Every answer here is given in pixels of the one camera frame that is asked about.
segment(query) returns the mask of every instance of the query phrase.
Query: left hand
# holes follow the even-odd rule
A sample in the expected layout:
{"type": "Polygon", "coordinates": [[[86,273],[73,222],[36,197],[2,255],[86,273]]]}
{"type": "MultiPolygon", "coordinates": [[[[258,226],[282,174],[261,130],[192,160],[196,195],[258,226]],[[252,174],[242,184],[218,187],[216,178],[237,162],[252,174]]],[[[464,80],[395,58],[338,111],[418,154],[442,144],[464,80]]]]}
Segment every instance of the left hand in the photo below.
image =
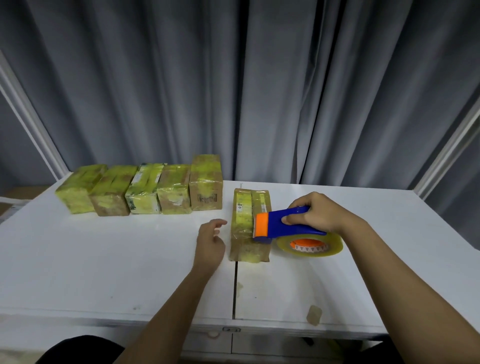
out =
{"type": "Polygon", "coordinates": [[[200,226],[192,271],[208,277],[216,271],[225,254],[225,244],[218,233],[220,227],[226,224],[225,220],[216,218],[200,226]]]}

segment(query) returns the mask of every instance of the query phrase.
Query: yellow-green wrapping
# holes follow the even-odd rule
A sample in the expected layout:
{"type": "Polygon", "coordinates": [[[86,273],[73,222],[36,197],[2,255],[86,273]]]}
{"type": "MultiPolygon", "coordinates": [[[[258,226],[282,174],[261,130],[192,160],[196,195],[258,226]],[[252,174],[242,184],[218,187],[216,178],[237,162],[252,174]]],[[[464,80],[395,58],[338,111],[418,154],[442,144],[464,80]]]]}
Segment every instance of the yellow-green wrapping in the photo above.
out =
{"type": "Polygon", "coordinates": [[[190,172],[190,202],[192,210],[221,210],[223,176],[220,156],[195,156],[190,172]]]}
{"type": "Polygon", "coordinates": [[[106,164],[80,167],[57,188],[55,194],[67,206],[71,214],[94,212],[88,194],[106,170],[106,164]]]}
{"type": "Polygon", "coordinates": [[[270,261],[271,244],[253,240],[253,217],[260,212],[270,211],[272,206],[268,191],[235,189],[230,233],[230,260],[249,263],[270,261]]]}
{"type": "Polygon", "coordinates": [[[105,172],[89,195],[99,216],[130,214],[125,192],[136,172],[136,166],[113,166],[105,172]]]}
{"type": "Polygon", "coordinates": [[[162,214],[190,214],[188,181],[190,164],[169,164],[163,168],[157,185],[157,195],[162,214]]]}
{"type": "Polygon", "coordinates": [[[125,193],[132,214],[159,214],[156,186],[166,163],[142,163],[125,193]]]}

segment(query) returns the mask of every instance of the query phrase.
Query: packing tape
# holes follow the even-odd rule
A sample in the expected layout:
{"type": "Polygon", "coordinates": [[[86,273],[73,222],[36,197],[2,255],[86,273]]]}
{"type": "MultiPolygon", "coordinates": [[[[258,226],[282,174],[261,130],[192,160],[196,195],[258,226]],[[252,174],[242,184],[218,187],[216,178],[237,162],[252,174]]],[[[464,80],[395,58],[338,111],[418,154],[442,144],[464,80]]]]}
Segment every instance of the packing tape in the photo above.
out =
{"type": "Polygon", "coordinates": [[[304,257],[335,255],[343,249],[342,238],[332,233],[281,236],[276,239],[276,244],[287,253],[304,257]]]}

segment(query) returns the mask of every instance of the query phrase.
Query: forearm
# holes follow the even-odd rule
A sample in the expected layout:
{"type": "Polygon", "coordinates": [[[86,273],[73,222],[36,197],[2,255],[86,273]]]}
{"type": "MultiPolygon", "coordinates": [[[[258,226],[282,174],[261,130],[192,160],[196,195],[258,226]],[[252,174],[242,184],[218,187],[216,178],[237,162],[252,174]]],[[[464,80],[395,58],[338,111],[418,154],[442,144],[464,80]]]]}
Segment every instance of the forearm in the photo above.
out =
{"type": "Polygon", "coordinates": [[[115,364],[174,364],[209,275],[192,271],[115,364]]]}
{"type": "Polygon", "coordinates": [[[407,362],[473,363],[480,335],[415,274],[364,220],[350,218],[341,235],[392,340],[407,362]]]}

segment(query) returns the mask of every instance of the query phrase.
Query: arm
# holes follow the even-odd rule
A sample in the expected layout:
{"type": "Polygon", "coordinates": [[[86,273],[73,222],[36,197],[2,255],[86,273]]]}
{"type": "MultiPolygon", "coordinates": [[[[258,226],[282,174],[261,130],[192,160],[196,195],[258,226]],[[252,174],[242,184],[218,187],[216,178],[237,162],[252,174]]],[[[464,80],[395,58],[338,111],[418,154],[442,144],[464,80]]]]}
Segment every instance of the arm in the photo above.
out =
{"type": "Polygon", "coordinates": [[[225,245],[217,234],[226,223],[215,219],[200,227],[191,272],[114,364],[174,364],[178,361],[205,285],[223,259],[225,245]]]}
{"type": "Polygon", "coordinates": [[[290,207],[286,224],[305,224],[342,236],[373,302],[406,363],[480,363],[480,334],[415,274],[370,225],[324,194],[313,192],[290,207]]]}

